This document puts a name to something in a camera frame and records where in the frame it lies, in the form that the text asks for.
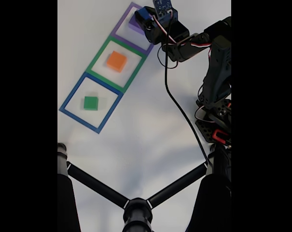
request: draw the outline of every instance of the green cube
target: green cube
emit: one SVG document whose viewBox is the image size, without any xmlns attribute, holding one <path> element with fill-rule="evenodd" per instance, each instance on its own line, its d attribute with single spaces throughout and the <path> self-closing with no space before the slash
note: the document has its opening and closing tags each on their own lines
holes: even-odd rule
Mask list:
<svg viewBox="0 0 292 232">
<path fill-rule="evenodd" d="M 83 108 L 85 110 L 97 110 L 98 98 L 97 97 L 85 97 Z"/>
</svg>

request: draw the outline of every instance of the green square outline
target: green square outline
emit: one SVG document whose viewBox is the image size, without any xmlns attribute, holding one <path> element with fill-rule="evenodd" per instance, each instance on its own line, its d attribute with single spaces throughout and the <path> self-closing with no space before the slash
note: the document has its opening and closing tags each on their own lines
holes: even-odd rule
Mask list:
<svg viewBox="0 0 292 232">
<path fill-rule="evenodd" d="M 113 41 L 113 42 L 119 44 L 120 46 L 126 48 L 127 50 L 129 50 L 131 52 L 134 52 L 135 54 L 137 54 L 138 56 L 141 57 L 141 60 L 140 60 L 139 64 L 137 65 L 136 69 L 133 71 L 131 77 L 129 78 L 129 80 L 127 81 L 127 83 L 126 83 L 126 85 L 124 87 L 121 87 L 121 86 L 115 84 L 114 82 L 110 81 L 106 77 L 104 77 L 104 76 L 98 74 L 97 72 L 94 72 L 94 71 L 91 70 L 91 68 L 94 66 L 94 64 L 96 63 L 98 58 L 102 55 L 103 51 L 105 50 L 105 48 L 107 47 L 107 45 L 109 44 L 110 41 Z M 145 62 L 146 58 L 147 58 L 146 54 L 143 54 L 143 53 L 135 50 L 134 48 L 130 47 L 129 45 L 125 44 L 124 42 L 121 42 L 121 41 L 117 40 L 116 38 L 114 38 L 112 36 L 109 36 L 107 38 L 107 40 L 104 42 L 103 46 L 98 51 L 98 53 L 96 54 L 96 56 L 93 58 L 93 60 L 89 64 L 89 66 L 87 67 L 86 72 L 91 74 L 91 75 L 93 75 L 93 76 L 95 76 L 95 77 L 97 77 L 101 81 L 103 81 L 106 84 L 114 87 L 115 89 L 119 90 L 120 92 L 125 93 L 127 88 L 130 86 L 130 84 L 134 80 L 135 76 L 139 72 L 139 70 L 142 67 L 143 63 Z"/>
</svg>

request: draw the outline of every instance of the orange cube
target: orange cube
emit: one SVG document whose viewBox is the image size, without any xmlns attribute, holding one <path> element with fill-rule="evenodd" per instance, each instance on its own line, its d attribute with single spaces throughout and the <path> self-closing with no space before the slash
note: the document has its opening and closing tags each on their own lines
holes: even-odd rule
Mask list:
<svg viewBox="0 0 292 232">
<path fill-rule="evenodd" d="M 114 69 L 121 73 L 122 69 L 124 68 L 126 64 L 126 61 L 127 61 L 126 56 L 113 51 L 106 65 L 110 67 L 111 69 Z"/>
</svg>

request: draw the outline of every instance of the cube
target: cube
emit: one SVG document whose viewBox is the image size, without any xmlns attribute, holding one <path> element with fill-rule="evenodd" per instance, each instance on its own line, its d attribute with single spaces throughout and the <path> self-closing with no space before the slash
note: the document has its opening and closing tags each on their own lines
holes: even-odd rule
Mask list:
<svg viewBox="0 0 292 232">
<path fill-rule="evenodd" d="M 116 70 L 117 72 L 121 73 L 122 69 L 124 68 L 125 64 L 127 61 L 127 57 L 113 51 L 111 56 L 109 57 L 108 61 L 106 62 L 106 65 L 111 68 Z"/>
<path fill-rule="evenodd" d="M 128 27 L 138 32 L 139 34 L 142 34 L 142 35 L 145 34 L 144 31 L 140 28 L 140 26 L 136 22 L 135 14 L 131 17 L 130 21 L 128 22 Z"/>
<path fill-rule="evenodd" d="M 85 110 L 97 110 L 98 97 L 85 97 L 83 108 Z"/>
</svg>

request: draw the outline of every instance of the purple square outline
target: purple square outline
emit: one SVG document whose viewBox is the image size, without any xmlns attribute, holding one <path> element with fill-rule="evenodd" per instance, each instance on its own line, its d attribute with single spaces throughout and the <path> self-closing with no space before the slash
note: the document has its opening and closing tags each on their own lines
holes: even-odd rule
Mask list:
<svg viewBox="0 0 292 232">
<path fill-rule="evenodd" d="M 136 7 L 138 9 L 141 9 L 142 7 L 137 5 L 136 3 L 131 2 L 131 4 L 129 5 L 129 7 L 127 8 L 127 10 L 125 11 L 125 13 L 123 14 L 123 16 L 121 17 L 121 19 L 119 20 L 119 22 L 117 23 L 117 25 L 115 26 L 115 28 L 112 30 L 111 32 L 111 36 L 116 38 L 117 40 L 126 43 L 127 45 L 133 47 L 134 49 L 136 49 L 137 51 L 140 51 L 146 55 L 149 55 L 149 53 L 151 52 L 151 50 L 153 49 L 154 45 L 151 43 L 150 46 L 148 47 L 147 50 L 142 49 L 141 47 L 138 47 L 136 44 L 126 40 L 125 38 L 122 38 L 119 35 L 116 35 L 117 30 L 119 29 L 119 27 L 121 26 L 121 24 L 124 22 L 125 18 L 127 17 L 128 13 L 131 11 L 131 9 L 133 7 Z"/>
</svg>

